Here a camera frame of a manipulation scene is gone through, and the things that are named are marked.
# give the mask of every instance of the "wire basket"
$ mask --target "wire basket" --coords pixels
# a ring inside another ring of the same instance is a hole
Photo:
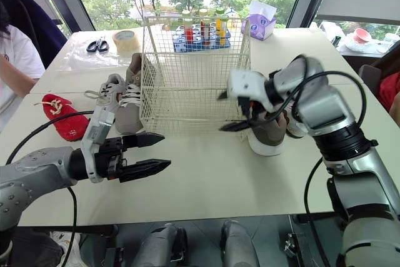
[[[214,21],[208,18],[206,22],[213,25]],[[180,53],[176,52],[174,42],[177,33],[181,33],[182,19],[148,17],[145,22],[140,120],[146,131],[216,133],[231,120],[243,119],[234,101],[218,101],[217,98],[225,91],[232,69],[250,69],[247,23],[242,34],[240,19],[232,18],[227,22],[229,46],[224,43],[224,47],[214,45],[211,48],[208,43]],[[199,24],[200,18],[191,17],[194,38]]]

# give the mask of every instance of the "person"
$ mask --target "person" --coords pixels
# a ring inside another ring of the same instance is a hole
[[[400,126],[400,72],[384,78],[379,87],[378,99]]]
[[[10,25],[0,1],[0,133],[43,73],[44,66],[34,44]]]

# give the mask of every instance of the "black scissors handle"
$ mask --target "black scissors handle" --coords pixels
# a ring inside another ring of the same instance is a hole
[[[89,53],[95,53],[96,52],[96,50],[97,50],[97,41],[93,41],[93,42],[91,42],[88,46],[87,46],[87,48],[86,48],[86,51],[87,52],[89,52]]]
[[[100,53],[108,50],[108,43],[104,38],[100,38],[96,41],[91,42],[86,48],[86,51],[89,53],[95,53],[97,50]]]
[[[99,44],[97,46],[97,50],[102,53],[108,50],[108,43],[106,40],[101,39],[99,40]]]

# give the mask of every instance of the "bottle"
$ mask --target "bottle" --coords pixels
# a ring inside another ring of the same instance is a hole
[[[225,13],[225,9],[224,8],[217,8],[216,11],[216,17],[217,17],[217,23],[216,23],[216,29],[217,29],[217,33],[219,32],[219,30],[221,29],[221,16]]]
[[[221,28],[219,30],[219,45],[225,46],[226,44],[226,31],[228,30],[228,20],[229,16],[228,15],[222,15],[221,16]]]
[[[199,13],[200,13],[200,17],[201,17],[202,44],[205,46],[209,46],[210,45],[211,25],[210,25],[210,20],[207,18],[208,11],[207,11],[207,9],[200,9]]]
[[[193,26],[190,18],[190,11],[182,11],[183,25],[185,28],[186,44],[193,44]]]

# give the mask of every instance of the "purple tissue box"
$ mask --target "purple tissue box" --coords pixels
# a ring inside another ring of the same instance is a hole
[[[250,35],[262,41],[273,33],[276,24],[276,18],[269,21],[260,14],[248,15],[242,23],[242,33],[244,33],[246,27],[246,20],[249,20]]]

